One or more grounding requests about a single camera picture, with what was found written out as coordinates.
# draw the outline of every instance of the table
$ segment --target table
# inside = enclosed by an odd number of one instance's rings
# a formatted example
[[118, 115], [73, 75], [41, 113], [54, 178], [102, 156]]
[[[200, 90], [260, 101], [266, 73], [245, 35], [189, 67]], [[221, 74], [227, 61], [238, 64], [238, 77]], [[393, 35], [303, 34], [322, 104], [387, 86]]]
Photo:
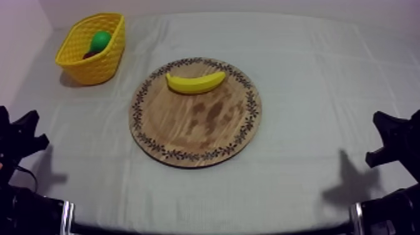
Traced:
[[[118, 72], [80, 87], [54, 64], [69, 29], [55, 30], [11, 108], [31, 109], [51, 147], [22, 165], [39, 193], [76, 204], [79, 223], [135, 231], [252, 233], [340, 223], [357, 201], [414, 184], [398, 163], [369, 169], [381, 147], [376, 111], [420, 108], [420, 40], [368, 26], [264, 13], [129, 17]], [[128, 128], [146, 76], [202, 56], [246, 73], [262, 99], [251, 143], [220, 165], [182, 170], [147, 157]], [[17, 175], [16, 184], [31, 185]]]

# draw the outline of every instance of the green ball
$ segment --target green ball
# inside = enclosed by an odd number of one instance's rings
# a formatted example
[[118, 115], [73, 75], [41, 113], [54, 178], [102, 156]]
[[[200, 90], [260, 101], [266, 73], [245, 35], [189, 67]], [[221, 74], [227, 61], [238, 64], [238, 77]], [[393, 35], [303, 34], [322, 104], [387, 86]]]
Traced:
[[89, 51], [100, 53], [111, 40], [111, 34], [106, 31], [98, 31], [92, 38], [91, 49]]

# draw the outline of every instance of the yellow banana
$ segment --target yellow banana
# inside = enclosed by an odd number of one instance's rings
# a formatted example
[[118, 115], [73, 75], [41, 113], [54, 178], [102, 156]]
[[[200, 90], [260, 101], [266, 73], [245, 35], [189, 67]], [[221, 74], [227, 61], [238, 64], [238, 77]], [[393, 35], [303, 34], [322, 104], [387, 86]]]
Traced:
[[169, 73], [166, 74], [167, 85], [172, 90], [183, 94], [201, 94], [211, 91], [220, 85], [225, 77], [224, 72], [215, 72], [196, 78], [172, 77]]

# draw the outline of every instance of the round wooden tray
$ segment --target round wooden tray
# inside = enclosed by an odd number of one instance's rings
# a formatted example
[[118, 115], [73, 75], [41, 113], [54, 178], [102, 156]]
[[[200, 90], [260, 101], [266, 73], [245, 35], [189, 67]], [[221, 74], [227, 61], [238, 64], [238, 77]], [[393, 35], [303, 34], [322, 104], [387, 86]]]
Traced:
[[[196, 78], [224, 71], [226, 78], [204, 94], [169, 90], [165, 74]], [[261, 120], [261, 99], [236, 67], [194, 57], [155, 70], [134, 93], [129, 127], [140, 147], [155, 160], [180, 168], [203, 168], [237, 154]]]

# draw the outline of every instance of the yellow basket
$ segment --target yellow basket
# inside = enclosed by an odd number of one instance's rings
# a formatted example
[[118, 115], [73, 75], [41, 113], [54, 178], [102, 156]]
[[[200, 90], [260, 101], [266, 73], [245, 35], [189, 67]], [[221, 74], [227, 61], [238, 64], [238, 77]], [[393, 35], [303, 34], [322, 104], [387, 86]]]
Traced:
[[[106, 48], [87, 59], [91, 40], [96, 32], [107, 31], [112, 37]], [[111, 79], [126, 45], [124, 16], [100, 13], [76, 23], [67, 35], [56, 56], [56, 64], [81, 84], [93, 85]]]

